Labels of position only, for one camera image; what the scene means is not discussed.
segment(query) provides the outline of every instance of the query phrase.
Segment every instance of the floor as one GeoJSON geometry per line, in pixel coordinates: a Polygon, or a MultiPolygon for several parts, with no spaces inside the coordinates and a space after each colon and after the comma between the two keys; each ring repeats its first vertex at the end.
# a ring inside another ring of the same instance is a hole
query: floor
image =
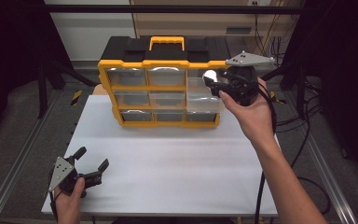
{"type": "MultiPolygon", "coordinates": [[[[241,52],[241,42],[231,42],[233,54],[241,52]]],[[[259,75],[266,74],[269,68],[258,68],[259,75]]],[[[84,76],[97,80],[97,72],[88,69],[80,71],[84,76]]],[[[13,187],[2,189],[6,198],[2,199],[4,206],[0,212],[0,223],[50,223],[54,220],[52,215],[42,214],[40,209],[45,201],[45,193],[48,188],[48,172],[57,156],[63,156],[68,143],[71,141],[71,133],[76,128],[76,123],[82,109],[87,102],[88,95],[92,94],[93,88],[87,87],[74,79],[65,77],[67,85],[63,91],[54,91],[48,87],[49,97],[56,97],[54,106],[40,132],[30,147],[28,154],[21,154],[29,134],[37,123],[38,115],[38,91],[37,83],[31,82],[18,87],[8,96],[8,106],[3,113],[0,122],[0,188],[5,180],[11,179],[13,187]],[[82,91],[76,105],[71,105],[76,91],[82,91]],[[7,176],[12,174],[12,165],[23,160],[22,167],[17,171],[18,178],[7,176]]],[[[275,91],[277,99],[282,102],[285,94],[279,88],[281,77],[273,78],[268,82],[268,89],[275,91]]],[[[317,78],[310,77],[310,82],[319,85],[317,78]]],[[[313,95],[307,91],[306,98],[313,95]]],[[[289,104],[274,103],[278,114],[278,121],[288,120],[295,116],[289,104]]],[[[292,161],[300,148],[304,135],[301,127],[297,127],[302,121],[292,122],[285,126],[279,126],[277,136],[282,151],[287,160],[292,161]]],[[[356,161],[344,159],[341,154],[340,143],[325,119],[323,109],[315,113],[310,119],[310,133],[318,148],[321,150],[331,171],[342,190],[348,205],[358,222],[358,164],[356,161]]],[[[306,145],[294,168],[296,174],[311,179],[323,185],[318,169],[310,155],[310,148],[306,145]]],[[[305,189],[311,198],[324,210],[327,200],[323,192],[310,182],[303,182],[305,189]]],[[[330,223],[341,223],[335,205],[325,213],[330,223]]],[[[112,217],[96,217],[97,223],[113,220],[112,217]]],[[[90,216],[83,216],[82,220],[91,221],[90,216]]],[[[251,223],[252,219],[246,217],[242,223],[251,223]]]]}

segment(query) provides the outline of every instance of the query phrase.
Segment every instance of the yellow handle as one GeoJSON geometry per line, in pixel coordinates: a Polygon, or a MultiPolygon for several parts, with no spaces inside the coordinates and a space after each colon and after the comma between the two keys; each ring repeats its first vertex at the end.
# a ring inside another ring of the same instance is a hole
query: yellow handle
{"type": "Polygon", "coordinates": [[[182,36],[152,36],[149,50],[152,50],[153,44],[182,44],[182,51],[185,51],[185,38],[182,36]]]}

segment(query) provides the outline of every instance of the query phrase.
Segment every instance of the metal rail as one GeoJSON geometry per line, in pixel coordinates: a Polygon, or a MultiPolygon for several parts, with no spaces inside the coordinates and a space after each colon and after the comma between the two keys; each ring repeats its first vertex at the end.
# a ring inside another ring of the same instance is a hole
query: metal rail
{"type": "Polygon", "coordinates": [[[21,171],[24,167],[25,161],[29,152],[32,150],[34,141],[39,135],[40,131],[43,128],[43,125],[48,118],[49,112],[51,108],[54,106],[55,102],[60,97],[60,91],[54,91],[52,96],[50,97],[50,105],[48,110],[46,111],[45,115],[38,119],[36,124],[34,125],[33,129],[31,130],[30,134],[28,135],[27,140],[25,141],[22,149],[17,156],[17,159],[14,161],[14,164],[11,166],[10,171],[7,173],[7,177],[5,178],[3,184],[0,187],[0,214],[7,202],[8,197],[10,196],[11,191],[16,186],[17,180],[20,178],[21,171]]]}
{"type": "MultiPolygon", "coordinates": [[[[294,96],[294,94],[291,91],[284,91],[283,94],[285,96],[285,99],[291,106],[293,112],[297,113],[295,107],[296,97],[294,96]]],[[[305,136],[307,132],[307,127],[305,127],[304,125],[301,125],[301,131],[305,136]]],[[[313,138],[311,133],[308,136],[308,144],[310,146],[310,156],[312,157],[312,160],[315,163],[316,168],[318,169],[318,173],[321,176],[322,181],[324,182],[324,186],[326,187],[326,190],[330,196],[331,202],[336,208],[337,214],[341,219],[341,222],[345,224],[356,224],[357,220],[353,215],[353,212],[348,205],[348,202],[345,199],[345,196],[342,193],[338,182],[334,178],[330,167],[324,159],[324,156],[322,155],[321,150],[318,148],[318,145],[316,144],[315,139],[313,138]]]]}
{"type": "Polygon", "coordinates": [[[24,5],[25,10],[65,13],[199,13],[199,14],[277,14],[302,15],[323,12],[321,8],[239,7],[175,5],[24,5]]]}

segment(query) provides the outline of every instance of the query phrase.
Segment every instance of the yellow storage organizer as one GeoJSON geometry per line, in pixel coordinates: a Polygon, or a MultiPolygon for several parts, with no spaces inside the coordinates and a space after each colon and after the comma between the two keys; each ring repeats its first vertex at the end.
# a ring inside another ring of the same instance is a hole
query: yellow storage organizer
{"type": "Polygon", "coordinates": [[[112,36],[98,68],[121,126],[216,127],[223,105],[202,74],[228,58],[224,37],[112,36]]]}

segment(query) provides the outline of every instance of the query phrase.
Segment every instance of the plastic drawer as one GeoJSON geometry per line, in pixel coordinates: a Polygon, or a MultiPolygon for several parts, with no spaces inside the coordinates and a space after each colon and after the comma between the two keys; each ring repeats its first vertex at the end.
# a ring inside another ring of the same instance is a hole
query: plastic drawer
{"type": "Polygon", "coordinates": [[[219,113],[223,103],[205,86],[202,78],[189,77],[187,79],[186,110],[187,112],[219,113]]]}
{"type": "Polygon", "coordinates": [[[112,85],[143,86],[146,85],[145,70],[136,68],[106,69],[112,85]]]}
{"type": "Polygon", "coordinates": [[[188,122],[214,122],[216,118],[215,113],[198,113],[198,112],[187,112],[186,121],[188,122]]]}
{"type": "Polygon", "coordinates": [[[149,93],[150,104],[153,108],[180,107],[185,106],[184,91],[151,91],[149,93]]]}
{"type": "Polygon", "coordinates": [[[113,91],[118,105],[149,105],[147,91],[113,91]]]}
{"type": "Polygon", "coordinates": [[[120,110],[123,121],[152,121],[150,110],[120,110]]]}
{"type": "Polygon", "coordinates": [[[156,67],[147,70],[151,86],[185,85],[185,69],[175,67],[156,67]]]}
{"type": "Polygon", "coordinates": [[[184,110],[154,110],[156,121],[182,121],[184,110]]]}
{"type": "Polygon", "coordinates": [[[209,69],[187,69],[187,77],[202,77],[209,69]]]}

